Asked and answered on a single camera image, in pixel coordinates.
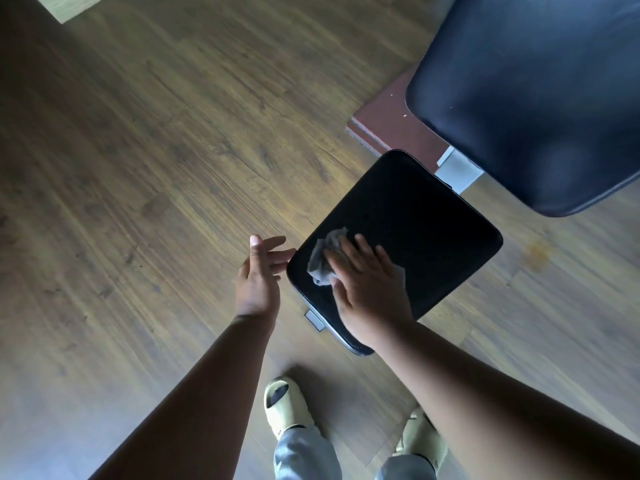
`beige slide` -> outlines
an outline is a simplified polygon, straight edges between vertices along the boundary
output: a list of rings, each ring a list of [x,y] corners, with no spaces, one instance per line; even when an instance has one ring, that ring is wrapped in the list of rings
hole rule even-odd
[[[313,426],[305,397],[296,382],[288,377],[272,380],[264,390],[264,412],[269,426],[279,440],[292,426]]]
[[[429,460],[437,474],[448,450],[444,439],[427,419],[422,408],[416,408],[404,425],[402,438],[396,446],[394,456],[405,454],[423,456]]]

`wood grain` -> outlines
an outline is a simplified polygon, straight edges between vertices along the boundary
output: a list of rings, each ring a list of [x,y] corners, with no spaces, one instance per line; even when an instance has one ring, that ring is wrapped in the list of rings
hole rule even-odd
[[[0,0],[0,477],[86,478],[151,411],[229,322],[249,234],[300,244],[372,165],[344,124],[449,2],[105,0],[61,26]],[[504,249],[423,321],[636,439],[640,187],[557,220],[488,177],[465,197]],[[284,283],[260,387],[291,373],[371,478],[413,398],[304,311]],[[258,394],[237,478],[274,446]]]

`pant leg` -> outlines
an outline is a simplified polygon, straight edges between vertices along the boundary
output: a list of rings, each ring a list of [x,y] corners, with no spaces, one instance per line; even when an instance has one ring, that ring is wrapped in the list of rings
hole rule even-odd
[[[376,480],[436,480],[436,471],[420,455],[390,456],[380,468]]]
[[[284,432],[273,454],[276,480],[341,480],[333,445],[315,426]]]

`right hand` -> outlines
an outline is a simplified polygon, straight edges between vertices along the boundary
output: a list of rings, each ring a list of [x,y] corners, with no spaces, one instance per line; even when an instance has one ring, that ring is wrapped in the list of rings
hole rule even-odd
[[[356,234],[359,249],[345,237],[340,254],[325,250],[324,256],[335,271],[333,297],[347,330],[364,345],[375,348],[377,339],[395,326],[412,322],[409,297],[382,246],[371,249],[362,234]]]

